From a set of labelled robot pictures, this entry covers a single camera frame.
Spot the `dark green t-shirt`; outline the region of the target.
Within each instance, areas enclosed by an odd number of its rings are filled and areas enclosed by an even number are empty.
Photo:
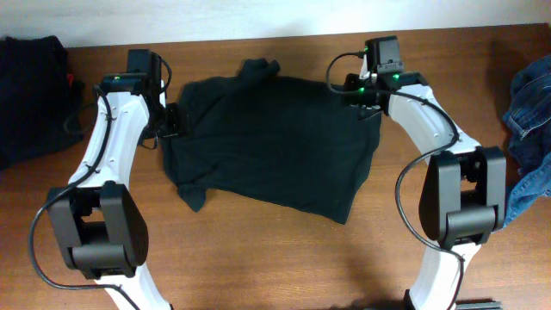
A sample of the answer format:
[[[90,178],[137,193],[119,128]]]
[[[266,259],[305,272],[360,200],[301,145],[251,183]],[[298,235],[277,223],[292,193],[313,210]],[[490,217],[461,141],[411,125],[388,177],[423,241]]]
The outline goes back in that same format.
[[[343,224],[380,142],[379,111],[285,77],[276,61],[186,84],[178,105],[191,132],[162,141],[163,167],[194,211],[221,189]]]

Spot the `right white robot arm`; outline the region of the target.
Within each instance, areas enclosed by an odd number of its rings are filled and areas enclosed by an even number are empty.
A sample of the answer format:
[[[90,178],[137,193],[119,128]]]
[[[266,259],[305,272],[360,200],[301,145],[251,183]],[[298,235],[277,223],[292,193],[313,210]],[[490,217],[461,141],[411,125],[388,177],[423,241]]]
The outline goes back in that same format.
[[[403,72],[389,60],[390,72],[368,56],[359,75],[348,77],[351,95],[375,96],[375,108],[387,113],[408,134],[420,155],[399,174],[395,202],[400,218],[425,246],[418,276],[405,291],[405,309],[499,309],[500,303],[459,302],[466,270],[492,233],[505,221],[505,155],[468,136],[438,103],[432,88],[417,72]],[[401,185],[417,164],[427,164],[418,205],[423,230],[407,219]]]

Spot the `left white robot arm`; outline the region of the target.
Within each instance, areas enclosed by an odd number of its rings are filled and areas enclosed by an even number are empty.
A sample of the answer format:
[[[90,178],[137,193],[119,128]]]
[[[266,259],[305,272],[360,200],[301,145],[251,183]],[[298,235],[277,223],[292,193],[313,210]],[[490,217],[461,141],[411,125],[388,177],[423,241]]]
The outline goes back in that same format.
[[[148,270],[149,232],[129,191],[138,146],[178,133],[167,86],[157,73],[107,75],[95,87],[98,112],[85,154],[40,209],[65,265],[88,279],[82,288],[106,290],[119,309],[172,307]]]

